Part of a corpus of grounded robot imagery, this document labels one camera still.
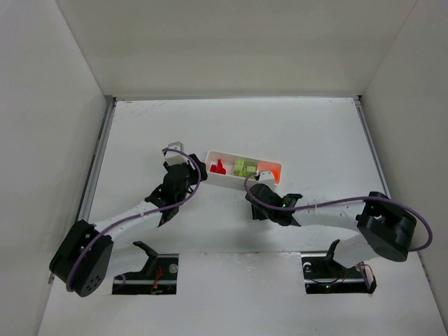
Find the red half-round lego piece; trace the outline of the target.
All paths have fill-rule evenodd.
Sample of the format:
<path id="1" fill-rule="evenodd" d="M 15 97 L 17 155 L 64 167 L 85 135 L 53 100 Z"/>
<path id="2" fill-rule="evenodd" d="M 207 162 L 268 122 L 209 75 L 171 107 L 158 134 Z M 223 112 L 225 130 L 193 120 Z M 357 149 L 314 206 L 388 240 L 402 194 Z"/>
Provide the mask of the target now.
<path id="1" fill-rule="evenodd" d="M 225 169 L 224 167 L 218 166 L 218 167 L 216 168 L 216 173 L 217 173 L 217 174 L 226 175 L 227 171 L 226 171 L 226 169 Z"/>

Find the green lego brick underside up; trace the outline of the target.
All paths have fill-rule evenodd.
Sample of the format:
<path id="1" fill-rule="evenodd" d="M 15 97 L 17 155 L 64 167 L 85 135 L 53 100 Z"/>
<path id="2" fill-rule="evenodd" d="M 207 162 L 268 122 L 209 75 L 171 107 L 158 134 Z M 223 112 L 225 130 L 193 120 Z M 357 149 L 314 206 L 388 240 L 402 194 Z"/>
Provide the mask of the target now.
<path id="1" fill-rule="evenodd" d="M 245 161 L 244 163 L 244 169 L 241 170 L 242 176 L 247 177 L 250 174 L 255 174 L 258 169 L 258 163 L 252 162 L 252 161 Z"/>

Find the green lego brick studs up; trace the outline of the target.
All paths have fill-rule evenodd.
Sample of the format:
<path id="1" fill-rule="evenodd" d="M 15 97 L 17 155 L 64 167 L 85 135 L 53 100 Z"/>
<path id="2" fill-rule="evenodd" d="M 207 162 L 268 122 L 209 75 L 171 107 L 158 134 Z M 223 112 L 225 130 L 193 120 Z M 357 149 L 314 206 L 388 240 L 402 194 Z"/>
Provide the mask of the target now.
<path id="1" fill-rule="evenodd" d="M 241 158 L 236 159 L 235 162 L 234 162 L 234 171 L 235 172 L 240 172 L 241 170 L 243 170 L 244 169 L 244 163 L 245 163 L 244 159 L 241 159 Z"/>

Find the orange round lego piece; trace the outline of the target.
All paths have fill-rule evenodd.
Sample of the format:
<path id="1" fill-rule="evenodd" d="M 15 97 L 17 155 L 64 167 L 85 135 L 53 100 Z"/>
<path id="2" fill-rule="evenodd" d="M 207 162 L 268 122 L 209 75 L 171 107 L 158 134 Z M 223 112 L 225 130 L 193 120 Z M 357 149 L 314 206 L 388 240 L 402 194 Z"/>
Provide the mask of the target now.
<path id="1" fill-rule="evenodd" d="M 274 176 L 274 183 L 278 184 L 280 182 L 281 179 L 281 173 L 278 169 L 275 168 L 269 168 L 269 170 L 272 172 L 273 176 Z"/>

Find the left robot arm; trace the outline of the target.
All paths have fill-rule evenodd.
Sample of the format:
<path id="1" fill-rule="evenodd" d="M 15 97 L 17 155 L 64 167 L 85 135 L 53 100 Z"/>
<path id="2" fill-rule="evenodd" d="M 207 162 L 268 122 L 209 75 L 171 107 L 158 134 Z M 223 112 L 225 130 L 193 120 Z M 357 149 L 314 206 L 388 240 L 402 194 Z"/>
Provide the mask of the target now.
<path id="1" fill-rule="evenodd" d="M 205 163 L 196 155 L 166 149 L 162 183 L 134 208 L 94 224 L 75 222 L 49 269 L 69 292 L 84 298 L 109 277 L 151 274 L 157 253 L 143 241 L 150 229 L 168 223 L 207 179 Z"/>

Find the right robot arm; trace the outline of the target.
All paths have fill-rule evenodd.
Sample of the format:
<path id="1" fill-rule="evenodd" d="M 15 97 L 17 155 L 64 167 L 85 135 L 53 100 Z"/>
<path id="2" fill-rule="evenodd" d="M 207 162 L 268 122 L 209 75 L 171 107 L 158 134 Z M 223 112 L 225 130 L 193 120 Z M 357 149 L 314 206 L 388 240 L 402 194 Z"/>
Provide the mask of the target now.
<path id="1" fill-rule="evenodd" d="M 328 249 L 328 259 L 351 268 L 376 257 L 402 263 L 407 260 L 417 225 L 403 205 L 380 192 L 352 201 L 316 203 L 301 194 L 284 197 L 268 185 L 257 183 L 246 189 L 254 220 L 270 220 L 281 226 L 323 226 L 350 230 L 355 235 L 337 238 Z"/>

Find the white three-compartment tray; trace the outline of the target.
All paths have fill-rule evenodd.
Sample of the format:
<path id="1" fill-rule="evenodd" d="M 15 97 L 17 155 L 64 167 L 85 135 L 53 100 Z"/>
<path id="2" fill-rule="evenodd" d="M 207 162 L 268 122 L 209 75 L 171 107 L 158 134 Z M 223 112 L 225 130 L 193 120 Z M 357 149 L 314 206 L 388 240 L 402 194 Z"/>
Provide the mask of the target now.
<path id="1" fill-rule="evenodd" d="M 243 190 L 247 186 L 264 183 L 275 189 L 281 180 L 282 164 L 266 160 L 210 150 L 206 157 L 206 182 Z"/>

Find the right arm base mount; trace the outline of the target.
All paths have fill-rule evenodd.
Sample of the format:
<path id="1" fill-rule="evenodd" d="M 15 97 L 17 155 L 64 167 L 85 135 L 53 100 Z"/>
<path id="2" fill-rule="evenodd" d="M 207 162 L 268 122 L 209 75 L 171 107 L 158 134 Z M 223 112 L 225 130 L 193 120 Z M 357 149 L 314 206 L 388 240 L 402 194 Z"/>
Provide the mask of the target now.
<path id="1" fill-rule="evenodd" d="M 333 260 L 339 239 L 326 251 L 301 254 L 306 294 L 373 294 L 377 280 L 371 266 L 362 262 L 345 268 Z"/>

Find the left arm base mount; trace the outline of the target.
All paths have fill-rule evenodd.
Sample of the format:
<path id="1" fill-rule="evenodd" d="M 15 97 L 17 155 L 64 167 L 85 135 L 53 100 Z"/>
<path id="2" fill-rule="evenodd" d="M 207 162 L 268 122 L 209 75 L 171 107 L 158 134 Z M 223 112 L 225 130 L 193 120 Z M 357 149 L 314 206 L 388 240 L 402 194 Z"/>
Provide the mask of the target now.
<path id="1" fill-rule="evenodd" d="M 142 241 L 133 243 L 146 259 L 135 272 L 122 272 L 113 280 L 112 295 L 175 295 L 179 254 L 159 254 Z"/>

